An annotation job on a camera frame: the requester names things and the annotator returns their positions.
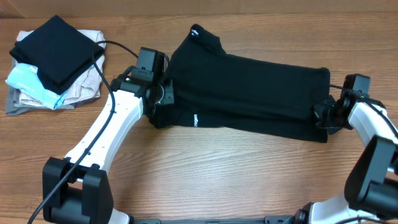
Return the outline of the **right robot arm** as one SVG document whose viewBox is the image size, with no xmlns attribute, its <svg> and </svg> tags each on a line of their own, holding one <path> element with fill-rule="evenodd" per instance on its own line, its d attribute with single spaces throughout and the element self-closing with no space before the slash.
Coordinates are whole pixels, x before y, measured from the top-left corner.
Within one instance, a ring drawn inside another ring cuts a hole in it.
<svg viewBox="0 0 398 224">
<path fill-rule="evenodd" d="M 315 105 L 316 126 L 330 134 L 355 130 L 364 151 L 349 174 L 343 194 L 308 203 L 286 223 L 387 223 L 397 218 L 397 128 L 386 107 L 369 96 L 370 78 L 352 74 L 340 87 L 340 99 Z"/>
</svg>

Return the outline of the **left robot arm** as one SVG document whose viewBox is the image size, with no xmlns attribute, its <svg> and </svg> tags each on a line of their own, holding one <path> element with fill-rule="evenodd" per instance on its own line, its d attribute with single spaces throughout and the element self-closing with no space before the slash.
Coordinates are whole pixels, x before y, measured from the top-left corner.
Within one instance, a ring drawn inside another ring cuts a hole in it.
<svg viewBox="0 0 398 224">
<path fill-rule="evenodd" d="M 136 65 L 108 84 L 106 104 L 83 139 L 63 159 L 48 159 L 38 207 L 45 221 L 134 223 L 132 215 L 114 207 L 108 173 L 133 125 L 174 103 L 173 83 L 164 79 L 168 62 L 163 52 L 142 47 Z"/>
</svg>

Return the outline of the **black polo shirt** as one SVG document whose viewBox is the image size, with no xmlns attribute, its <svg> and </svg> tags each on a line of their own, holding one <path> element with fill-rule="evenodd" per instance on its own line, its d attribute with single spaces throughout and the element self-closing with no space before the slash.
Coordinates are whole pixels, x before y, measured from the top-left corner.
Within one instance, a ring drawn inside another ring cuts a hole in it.
<svg viewBox="0 0 398 224">
<path fill-rule="evenodd" d="M 227 127 L 326 142 L 313 107 L 329 95 L 330 71 L 228 54 L 219 37 L 194 24 L 165 71 L 174 103 L 158 106 L 156 128 Z"/>
</svg>

